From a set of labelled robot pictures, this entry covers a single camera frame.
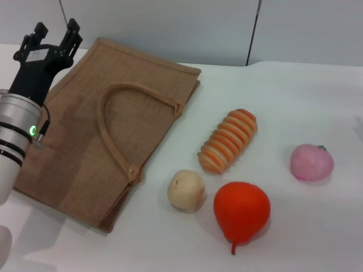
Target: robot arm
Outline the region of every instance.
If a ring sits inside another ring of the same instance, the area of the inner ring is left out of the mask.
[[[0,96],[0,205],[6,202],[37,132],[41,107],[45,106],[54,77],[73,65],[82,42],[74,19],[69,20],[59,46],[40,44],[48,33],[43,23],[38,23],[34,32],[25,35],[20,50],[14,54],[20,69],[9,92]],[[48,119],[39,131],[40,139],[49,124],[48,112]]]

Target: pink fruit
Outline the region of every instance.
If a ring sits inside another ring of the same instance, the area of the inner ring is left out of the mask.
[[[303,144],[291,155],[291,173],[302,181],[318,181],[328,177],[334,168],[334,160],[324,146]]]

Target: orange bread roll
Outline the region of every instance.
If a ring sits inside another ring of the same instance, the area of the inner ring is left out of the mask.
[[[198,153],[203,170],[222,174],[243,152],[257,132],[256,117],[236,109],[223,119]]]

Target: white table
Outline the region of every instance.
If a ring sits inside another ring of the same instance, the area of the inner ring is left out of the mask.
[[[12,60],[17,49],[0,46],[0,88],[9,88],[18,70]],[[79,50],[77,60],[84,53]],[[0,225],[14,238],[3,271],[363,271],[363,68],[193,66],[202,70],[201,86],[152,155],[146,181],[113,232],[102,234],[13,192],[0,207]],[[222,177],[207,175],[196,153],[237,108],[257,117],[259,132]],[[331,152],[329,182],[306,185],[289,173],[289,155],[302,143]],[[179,169],[198,171],[205,180],[208,198],[196,214],[168,203],[167,184]],[[260,186],[272,211],[265,234],[232,256],[212,203],[215,192],[234,180]]]

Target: cable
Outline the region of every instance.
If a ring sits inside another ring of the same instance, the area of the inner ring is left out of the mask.
[[[45,110],[47,111],[47,115],[48,115],[48,120],[50,122],[50,112],[49,112],[49,109],[47,107],[47,105],[43,104],[43,107],[45,108]]]
[[[45,133],[47,133],[48,127],[50,125],[50,112],[49,112],[49,109],[45,104],[43,104],[43,107],[44,107],[45,111],[47,112],[48,118],[47,118],[47,120],[45,120],[43,126],[39,130],[39,134],[38,134],[38,138],[37,138],[38,143],[40,143],[43,140],[43,138],[45,136]]]

